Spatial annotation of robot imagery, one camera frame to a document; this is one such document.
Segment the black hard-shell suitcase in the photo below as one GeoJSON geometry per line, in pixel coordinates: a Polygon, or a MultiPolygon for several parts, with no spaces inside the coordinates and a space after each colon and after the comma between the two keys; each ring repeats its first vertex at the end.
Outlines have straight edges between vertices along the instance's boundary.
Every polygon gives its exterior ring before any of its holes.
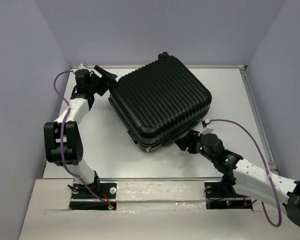
{"type": "Polygon", "coordinates": [[[175,56],[158,59],[122,76],[109,102],[132,141],[153,153],[196,126],[207,115],[212,94],[175,56]]]}

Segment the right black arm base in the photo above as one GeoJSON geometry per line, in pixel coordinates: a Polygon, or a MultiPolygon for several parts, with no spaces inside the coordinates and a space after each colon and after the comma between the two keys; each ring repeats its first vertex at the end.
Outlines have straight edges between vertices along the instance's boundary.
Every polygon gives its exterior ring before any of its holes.
{"type": "Polygon", "coordinates": [[[253,209],[254,201],[249,196],[237,194],[221,182],[205,182],[203,195],[207,210],[253,209]]]}

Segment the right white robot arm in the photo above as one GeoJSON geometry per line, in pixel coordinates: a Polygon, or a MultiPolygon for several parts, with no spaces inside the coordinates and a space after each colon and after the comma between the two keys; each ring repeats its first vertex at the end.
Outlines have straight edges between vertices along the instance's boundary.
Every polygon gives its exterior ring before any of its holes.
{"type": "Polygon", "coordinates": [[[190,154],[200,154],[222,173],[220,190],[225,196],[234,193],[258,200],[285,214],[300,227],[300,180],[267,173],[241,155],[226,149],[216,134],[190,130],[175,144],[190,154]]]}

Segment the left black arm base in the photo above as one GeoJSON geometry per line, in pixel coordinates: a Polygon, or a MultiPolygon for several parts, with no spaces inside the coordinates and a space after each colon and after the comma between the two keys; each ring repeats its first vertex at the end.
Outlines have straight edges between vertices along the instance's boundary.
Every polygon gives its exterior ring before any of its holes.
{"type": "Polygon", "coordinates": [[[114,211],[117,208],[117,182],[102,181],[100,183],[100,191],[94,194],[84,186],[77,183],[68,184],[67,187],[71,191],[69,208],[71,210],[93,210],[93,211],[114,211]]]}

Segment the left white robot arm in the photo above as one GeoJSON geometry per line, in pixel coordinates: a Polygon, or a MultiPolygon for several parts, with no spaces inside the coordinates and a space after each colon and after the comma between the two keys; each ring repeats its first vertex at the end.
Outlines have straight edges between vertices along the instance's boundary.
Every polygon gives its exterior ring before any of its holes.
{"type": "Polygon", "coordinates": [[[66,104],[64,112],[54,121],[43,126],[45,156],[49,163],[62,167],[83,186],[87,196],[94,198],[100,194],[100,178],[84,160],[84,147],[79,131],[83,117],[91,110],[95,95],[103,96],[117,81],[117,75],[96,65],[93,70],[80,68],[68,70],[74,74],[75,86],[70,99],[54,91],[66,104]]]}

